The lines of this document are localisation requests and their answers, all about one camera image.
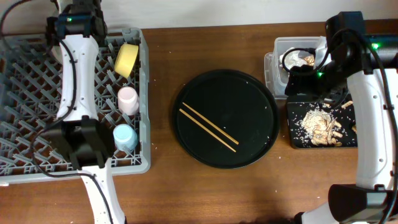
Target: black cutting board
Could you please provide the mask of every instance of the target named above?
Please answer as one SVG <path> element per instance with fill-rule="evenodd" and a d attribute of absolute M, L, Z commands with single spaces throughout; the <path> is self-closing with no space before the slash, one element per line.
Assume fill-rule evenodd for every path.
<path fill-rule="evenodd" d="M 351 96 L 348 95 L 342 105 L 347 101 L 351 100 Z M 305 130 L 301 128 L 299 123 L 303 120 L 308 111 L 319 108 L 320 110 L 327 111 L 323 105 L 317 101 L 314 101 L 311 97 L 307 96 L 290 96 L 286 101 L 287 110 L 287 122 L 289 127 L 289 138 L 290 144 L 295 149 L 303 148 L 330 148 L 336 147 L 334 145 L 314 145 L 311 143 L 311 139 L 305 137 Z M 340 147 L 357 147 L 358 142 L 356 138 L 356 133 L 352 130 L 355 124 L 355 113 L 354 106 L 348 106 L 346 109 L 342 109 L 341 106 L 337 107 L 335 110 L 330 111 L 334 118 L 341 124 L 342 129 L 338 132 L 343 135 L 342 138 L 334 137 L 338 142 L 343 145 Z"/>

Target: wooden table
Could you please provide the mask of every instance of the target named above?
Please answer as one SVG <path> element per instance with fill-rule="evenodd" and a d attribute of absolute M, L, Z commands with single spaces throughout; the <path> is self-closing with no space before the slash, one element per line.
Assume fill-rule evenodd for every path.
<path fill-rule="evenodd" d="M 397 32 L 398 20 L 370 21 L 372 33 Z M 128 223 L 250 223 L 293 217 L 326 202 L 331 184 L 355 182 L 357 150 L 296 150 L 289 145 L 284 101 L 274 147 L 235 170 L 208 167 L 177 142 L 170 109 L 184 83 L 217 68 L 264 82 L 264 55 L 277 37 L 324 35 L 323 23 L 148 29 L 152 167 L 114 178 Z M 0 189 L 0 223 L 93 223 L 81 180 Z"/>

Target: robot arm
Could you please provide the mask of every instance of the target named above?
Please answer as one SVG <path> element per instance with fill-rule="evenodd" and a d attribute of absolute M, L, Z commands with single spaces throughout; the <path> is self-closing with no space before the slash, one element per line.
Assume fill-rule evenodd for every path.
<path fill-rule="evenodd" d="M 309 93 L 320 98 L 336 89 L 346 88 L 354 101 L 358 135 L 358 171 L 356 185 L 332 185 L 328 203 L 295 217 L 296 224 L 378 223 L 393 203 L 394 126 L 388 110 L 381 69 L 376 59 L 364 47 L 352 30 L 365 35 L 365 26 L 360 12 L 341 12 L 326 22 L 326 38 L 331 62 L 314 75 L 300 77 L 291 75 L 287 85 L 290 94 Z M 374 43 L 374 49 L 385 68 L 389 94 L 393 105 L 398 105 L 398 37 L 393 35 L 369 35 L 365 38 Z M 327 55 L 316 55 L 320 61 Z M 299 83 L 316 83 L 316 87 Z M 395 117 L 397 110 L 391 109 Z M 396 218 L 393 210 L 387 220 Z"/>
<path fill-rule="evenodd" d="M 66 115 L 69 107 L 72 106 L 73 110 L 60 125 L 47 131 L 46 136 L 78 173 L 95 177 L 100 191 L 89 177 L 81 176 L 93 209 L 95 223 L 127 223 L 118 202 L 111 173 L 113 135 L 107 127 L 98 122 L 94 99 L 98 44 L 102 44 L 106 37 L 100 0 L 66 0 L 58 1 L 57 4 L 59 16 L 47 19 L 48 41 L 57 43 L 62 40 L 66 46 L 65 48 L 61 45 L 62 98 L 57 118 Z"/>

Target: wooden chopstick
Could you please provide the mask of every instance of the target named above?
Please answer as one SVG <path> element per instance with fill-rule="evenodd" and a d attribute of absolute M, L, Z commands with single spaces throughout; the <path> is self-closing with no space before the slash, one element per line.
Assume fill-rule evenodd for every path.
<path fill-rule="evenodd" d="M 215 133 L 212 133 L 209 129 L 207 129 L 206 127 L 204 127 L 204 125 L 202 125 L 201 123 L 199 123 L 199 121 L 197 121 L 195 118 L 192 118 L 187 112 L 185 112 L 183 109 L 180 109 L 180 112 L 183 113 L 185 116 L 187 116 L 189 119 L 191 119 L 193 122 L 195 122 L 197 125 L 199 125 L 199 127 L 203 128 L 205 131 L 207 131 L 207 133 L 211 134 L 214 138 L 216 138 L 217 140 L 219 140 L 221 143 L 223 143 L 226 147 L 228 147 L 230 150 L 232 150 L 233 152 L 236 152 L 235 149 L 233 149 L 231 146 L 229 146 L 228 144 L 226 144 L 223 140 L 221 140 L 219 137 L 217 137 L 217 135 Z"/>
<path fill-rule="evenodd" d="M 192 110 L 195 114 L 197 114 L 201 119 L 204 119 L 208 124 L 212 125 L 213 128 L 215 128 L 217 131 L 219 131 L 221 134 L 224 134 L 225 137 L 227 137 L 229 140 L 234 142 L 235 144 L 239 144 L 237 140 L 232 138 L 229 134 L 225 133 L 223 130 L 221 130 L 219 127 L 217 127 L 215 124 L 213 124 L 211 121 L 209 121 L 207 118 L 205 118 L 202 114 L 199 112 L 195 111 L 192 107 L 188 106 L 186 103 L 182 103 L 184 106 L 186 106 L 188 109 Z"/>

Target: green light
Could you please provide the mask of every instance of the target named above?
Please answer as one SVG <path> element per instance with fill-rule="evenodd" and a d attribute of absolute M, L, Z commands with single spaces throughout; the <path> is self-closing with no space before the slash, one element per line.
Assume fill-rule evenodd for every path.
<path fill-rule="evenodd" d="M 376 44 L 376 43 L 373 43 L 373 44 L 372 44 L 372 48 L 373 48 L 374 50 L 377 50 L 379 47 L 380 47 L 380 44 Z"/>

